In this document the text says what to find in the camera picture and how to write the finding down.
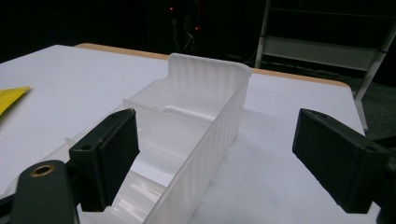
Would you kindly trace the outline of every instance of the white table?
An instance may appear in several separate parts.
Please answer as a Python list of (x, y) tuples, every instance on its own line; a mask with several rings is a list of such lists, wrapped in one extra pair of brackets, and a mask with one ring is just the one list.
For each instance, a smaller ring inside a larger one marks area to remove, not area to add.
[[(350, 88), (253, 71), (271, 76), (250, 79), (239, 134), (191, 223), (375, 223), (377, 205), (345, 214), (291, 152), (301, 107), (363, 133)], [(166, 75), (166, 60), (65, 46), (0, 64), (0, 89), (32, 88), (0, 117), (0, 193), (65, 137)]]

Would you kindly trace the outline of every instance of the white plastic bin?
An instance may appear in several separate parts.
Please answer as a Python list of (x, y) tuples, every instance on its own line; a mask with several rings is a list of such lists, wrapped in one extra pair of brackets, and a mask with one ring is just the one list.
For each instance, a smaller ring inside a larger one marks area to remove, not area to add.
[[(251, 70), (171, 54), (168, 72), (110, 112), (136, 110), (141, 152), (113, 205), (104, 213), (78, 209), (81, 223), (175, 224), (191, 218), (238, 132)], [(66, 139), (43, 161), (68, 161), (68, 149), (100, 121)]]

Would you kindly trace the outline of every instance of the wooden table edge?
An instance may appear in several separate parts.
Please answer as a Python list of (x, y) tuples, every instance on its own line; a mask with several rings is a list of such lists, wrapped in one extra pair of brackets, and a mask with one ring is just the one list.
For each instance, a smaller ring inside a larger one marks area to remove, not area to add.
[[(146, 52), (146, 51), (135, 50), (135, 49), (115, 48), (115, 47), (96, 45), (96, 44), (91, 44), (91, 43), (82, 43), (82, 44), (76, 45), (75, 47), (80, 48), (80, 49), (95, 49), (95, 50), (101, 50), (101, 51), (106, 51), (106, 52), (134, 55), (134, 56), (140, 56), (140, 57), (146, 57), (146, 58), (152, 58), (152, 59), (160, 59), (160, 60), (168, 60), (168, 57), (169, 57), (168, 55), (159, 54), (159, 53), (152, 53), (152, 52)], [(329, 84), (329, 85), (334, 85), (334, 86), (350, 88), (346, 83), (343, 83), (340, 81), (329, 80), (329, 79), (317, 78), (317, 77), (304, 77), (304, 76), (299, 76), (299, 75), (294, 75), (294, 74), (289, 74), (289, 73), (280, 73), (280, 72), (257, 69), (257, 68), (252, 68), (252, 72), (255, 74), (260, 74), (260, 75), (292, 78), (292, 79), (298, 79), (298, 80), (303, 80), (303, 81), (318, 82), (318, 83), (322, 83), (322, 84)]]

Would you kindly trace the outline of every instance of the dark floor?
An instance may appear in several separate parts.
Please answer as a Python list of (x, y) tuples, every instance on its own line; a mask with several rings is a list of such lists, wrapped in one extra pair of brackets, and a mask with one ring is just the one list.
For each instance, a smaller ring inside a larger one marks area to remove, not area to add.
[[(361, 85), (362, 78), (347, 76), (345, 72), (331, 72), (329, 70), (321, 70), (320, 67), (314, 69), (300, 67), (294, 65), (274, 64), (271, 62), (263, 62), (262, 68), (289, 72), (310, 77), (320, 77), (331, 80), (338, 80), (346, 83), (352, 91), (357, 91)], [(381, 139), (396, 135), (396, 87), (372, 82), (369, 89), (365, 93), (362, 103), (368, 131), (366, 136), (370, 139)]]

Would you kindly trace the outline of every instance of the yellow object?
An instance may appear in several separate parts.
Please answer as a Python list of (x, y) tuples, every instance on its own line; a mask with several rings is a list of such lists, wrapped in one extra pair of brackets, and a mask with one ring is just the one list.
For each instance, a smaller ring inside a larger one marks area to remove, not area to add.
[(0, 115), (2, 115), (3, 112), (26, 91), (28, 91), (29, 88), (29, 86), (25, 86), (9, 90), (0, 90)]

